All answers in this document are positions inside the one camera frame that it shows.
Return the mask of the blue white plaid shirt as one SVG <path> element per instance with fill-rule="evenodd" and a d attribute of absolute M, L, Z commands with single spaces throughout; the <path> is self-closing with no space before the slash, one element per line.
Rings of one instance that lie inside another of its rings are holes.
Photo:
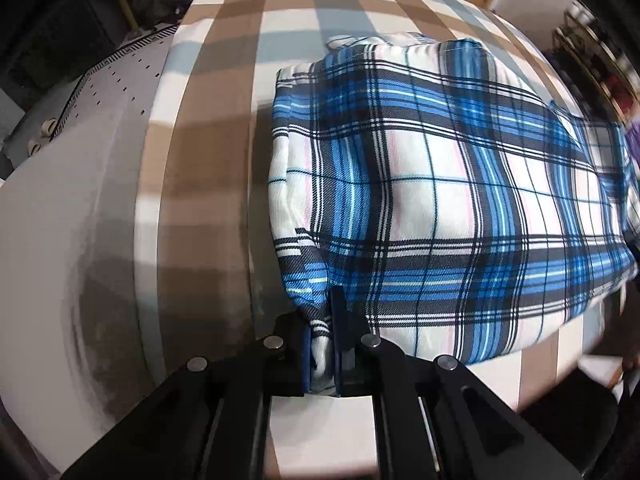
<path fill-rule="evenodd" d="M 334 384 L 334 287 L 409 356 L 475 364 L 637 274 L 623 128 L 541 99 L 474 39 L 334 40 L 280 70 L 271 134 L 272 240 L 312 391 Z"/>

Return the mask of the plaid brown blue bedsheet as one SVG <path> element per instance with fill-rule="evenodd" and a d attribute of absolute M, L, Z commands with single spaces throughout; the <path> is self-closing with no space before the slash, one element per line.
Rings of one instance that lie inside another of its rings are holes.
<path fill-rule="evenodd" d="M 336 35 L 477 39 L 541 99 L 576 102 L 537 47 L 465 0 L 194 0 L 160 74 L 134 213 L 134 284 L 154 382 L 218 359 L 288 310 L 271 240 L 270 106 L 278 70 Z"/>

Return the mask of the white perforated board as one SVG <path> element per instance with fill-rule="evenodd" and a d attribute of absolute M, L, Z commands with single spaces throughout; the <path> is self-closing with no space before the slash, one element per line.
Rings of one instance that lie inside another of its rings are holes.
<path fill-rule="evenodd" d="M 9 116 L 1 98 L 1 177 L 60 136 L 102 110 L 140 104 L 151 109 L 176 25 L 163 25 L 124 44 L 84 74 L 56 84 L 20 118 Z"/>

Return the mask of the wooden shoe rack with shoes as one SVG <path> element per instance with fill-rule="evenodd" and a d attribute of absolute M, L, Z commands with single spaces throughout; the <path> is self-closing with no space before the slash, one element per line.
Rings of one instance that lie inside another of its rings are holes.
<path fill-rule="evenodd" d="M 564 11 L 552 32 L 551 61 L 584 114 L 626 125 L 634 120 L 639 74 L 579 0 Z"/>

